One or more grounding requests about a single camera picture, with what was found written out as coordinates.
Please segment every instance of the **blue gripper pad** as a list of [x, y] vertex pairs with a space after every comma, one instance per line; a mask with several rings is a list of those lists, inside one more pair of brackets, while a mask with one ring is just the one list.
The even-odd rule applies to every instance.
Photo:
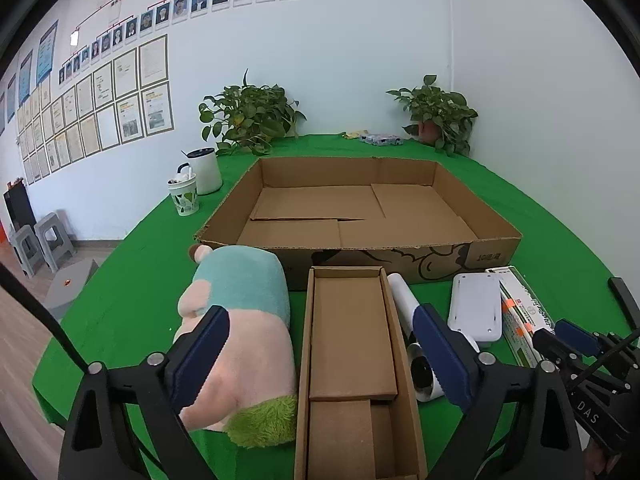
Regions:
[[478, 389], [476, 351], [451, 330], [430, 303], [414, 311], [414, 334], [447, 400], [466, 413]]
[[196, 401], [228, 337], [228, 312], [212, 306], [196, 329], [180, 336], [169, 350], [164, 385], [176, 413]]
[[571, 321], [561, 319], [556, 323], [556, 337], [588, 357], [600, 354], [598, 338]]

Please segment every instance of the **metal bolt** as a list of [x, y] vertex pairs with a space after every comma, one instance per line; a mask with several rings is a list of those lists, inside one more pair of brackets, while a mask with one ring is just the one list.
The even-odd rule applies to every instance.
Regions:
[[102, 371], [102, 363], [99, 363], [98, 361], [96, 361], [95, 363], [91, 363], [91, 364], [89, 365], [88, 372], [89, 372], [91, 375], [98, 374], [98, 373], [100, 373], [101, 371]]
[[542, 368], [543, 372], [546, 372], [548, 374], [556, 371], [556, 367], [554, 366], [554, 364], [551, 361], [546, 360], [540, 363], [540, 368]]
[[152, 366], [158, 366], [164, 361], [164, 354], [155, 352], [146, 358], [146, 363]]
[[482, 352], [478, 359], [483, 365], [493, 365], [495, 364], [495, 356], [493, 354], [489, 354], [489, 352]]

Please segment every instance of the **stool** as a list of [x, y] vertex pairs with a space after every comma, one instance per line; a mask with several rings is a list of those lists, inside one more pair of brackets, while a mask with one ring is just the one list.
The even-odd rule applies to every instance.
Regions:
[[44, 254], [30, 225], [23, 225], [9, 238], [24, 273], [33, 278], [36, 266], [44, 263]]
[[98, 270], [98, 264], [92, 258], [88, 258], [60, 269], [53, 277], [44, 300], [44, 307], [58, 322], [62, 320], [96, 270]]
[[[53, 229], [53, 232], [56, 235], [55, 240], [47, 240], [45, 233], [49, 229]], [[55, 213], [49, 213], [35, 225], [34, 230], [38, 240], [40, 240], [44, 260], [52, 272], [58, 272], [58, 260], [62, 255], [67, 252], [72, 256], [76, 254], [76, 250], [71, 244], [71, 240], [66, 234], [65, 228], [58, 218], [58, 215]]]

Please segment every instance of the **cardboard box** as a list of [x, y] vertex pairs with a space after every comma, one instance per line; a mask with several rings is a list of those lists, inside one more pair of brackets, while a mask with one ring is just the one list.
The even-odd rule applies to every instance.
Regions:
[[275, 253], [290, 290], [312, 266], [383, 266], [407, 283], [509, 262], [520, 233], [437, 162], [261, 158], [197, 232]]
[[[378, 335], [369, 334], [372, 329]], [[338, 345], [329, 357], [333, 377], [323, 362], [332, 345]], [[333, 400], [312, 399], [321, 381], [333, 383], [346, 371], [354, 377], [340, 393], [334, 383]], [[404, 339], [382, 267], [309, 271], [298, 399], [294, 480], [423, 480], [427, 475]]]
[[[520, 366], [535, 368], [542, 357], [533, 348], [531, 336], [541, 329], [554, 333], [554, 322], [515, 267], [497, 267], [486, 272], [495, 273], [500, 278], [502, 334], [516, 362]], [[505, 300], [513, 303], [507, 305]]]

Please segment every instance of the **stuffed animal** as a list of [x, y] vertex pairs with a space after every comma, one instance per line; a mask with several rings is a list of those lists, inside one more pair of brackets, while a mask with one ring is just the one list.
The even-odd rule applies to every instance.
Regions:
[[190, 248], [198, 269], [178, 301], [191, 332], [212, 305], [229, 313], [229, 337], [195, 403], [180, 412], [188, 431], [225, 431], [238, 446], [295, 439], [296, 372], [289, 293], [273, 253], [245, 246]]

